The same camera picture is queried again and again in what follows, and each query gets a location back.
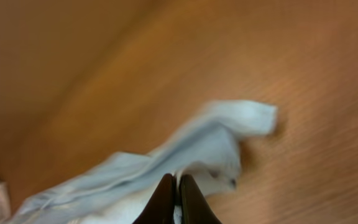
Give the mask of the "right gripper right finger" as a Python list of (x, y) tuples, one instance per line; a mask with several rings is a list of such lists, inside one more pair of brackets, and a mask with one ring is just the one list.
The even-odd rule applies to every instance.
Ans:
[(184, 224), (221, 224), (205, 200), (195, 179), (184, 175), (180, 181), (182, 223)]

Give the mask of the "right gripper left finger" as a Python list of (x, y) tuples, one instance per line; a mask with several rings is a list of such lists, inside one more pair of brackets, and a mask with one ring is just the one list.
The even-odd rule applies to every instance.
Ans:
[(176, 179), (171, 174), (165, 174), (133, 224), (172, 224), (175, 194)]

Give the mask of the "light blue printed t-shirt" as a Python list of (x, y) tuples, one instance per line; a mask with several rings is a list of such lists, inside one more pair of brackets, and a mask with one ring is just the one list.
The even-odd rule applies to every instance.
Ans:
[(276, 122), (273, 105), (212, 102), (150, 153), (117, 152), (88, 172), (29, 197), (12, 222), (132, 223), (165, 174), (192, 175), (205, 196), (234, 190), (242, 172), (239, 142), (272, 133)]

